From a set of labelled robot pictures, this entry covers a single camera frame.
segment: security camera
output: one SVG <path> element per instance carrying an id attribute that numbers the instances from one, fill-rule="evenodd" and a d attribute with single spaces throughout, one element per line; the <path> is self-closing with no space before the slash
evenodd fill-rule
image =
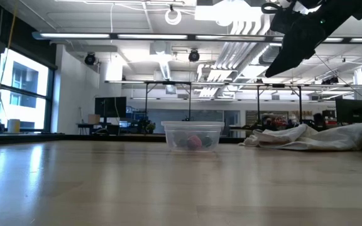
<path id="1" fill-rule="evenodd" d="M 188 57 L 190 62 L 197 62 L 199 60 L 199 53 L 198 50 L 191 50 Z"/>
<path id="2" fill-rule="evenodd" d="M 85 58 L 85 64 L 94 66 L 99 62 L 95 53 L 88 53 Z"/>

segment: ceiling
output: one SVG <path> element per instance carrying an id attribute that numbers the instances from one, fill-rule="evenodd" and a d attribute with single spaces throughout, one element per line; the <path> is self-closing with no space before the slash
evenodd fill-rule
<path id="1" fill-rule="evenodd" d="M 110 32 L 115 33 L 191 33 L 191 34 L 229 34 L 232 26 L 219 26 L 214 21 L 196 21 L 193 15 L 182 13 L 182 20 L 178 25 L 170 25 L 165 21 L 166 11 L 151 11 L 167 9 L 168 6 L 147 5 L 147 15 L 142 6 L 132 5 L 129 9 L 114 5 L 111 9 L 107 4 L 85 4 L 77 2 L 56 2 L 54 0 L 19 0 L 18 17 L 32 27 L 42 32 Z M 0 5 L 13 11 L 15 1 L 0 0 Z M 196 1 L 186 1 L 182 9 L 194 10 Z M 334 35 L 362 36 L 362 20 L 350 18 Z M 147 61 L 150 51 L 150 41 L 80 41 L 74 45 L 115 45 L 119 48 L 132 70 L 125 70 L 125 74 L 149 74 L 159 70 L 159 64 Z M 171 70 L 196 72 L 199 63 L 189 63 L 189 51 L 198 49 L 200 61 L 216 61 L 222 52 L 223 42 L 172 42 L 172 51 L 177 57 L 169 63 Z M 342 78 L 352 81 L 351 69 L 360 66 L 362 62 L 362 45 L 320 45 L 316 49 L 320 58 L 331 69 L 341 72 Z M 314 77 L 329 71 L 316 56 L 303 62 L 299 67 L 281 73 L 273 78 L 264 79 L 265 82 L 306 82 Z"/>

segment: window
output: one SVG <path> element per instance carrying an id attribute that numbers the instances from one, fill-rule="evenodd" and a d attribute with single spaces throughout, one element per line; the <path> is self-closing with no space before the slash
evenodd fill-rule
<path id="1" fill-rule="evenodd" d="M 46 66 L 9 50 L 5 72 L 2 75 L 5 57 L 6 51 L 1 54 L 0 82 L 2 79 L 2 84 L 35 94 L 47 94 L 48 68 Z"/>
<path id="2" fill-rule="evenodd" d="M 10 90 L 1 90 L 0 121 L 19 119 L 22 129 L 44 129 L 46 100 Z"/>

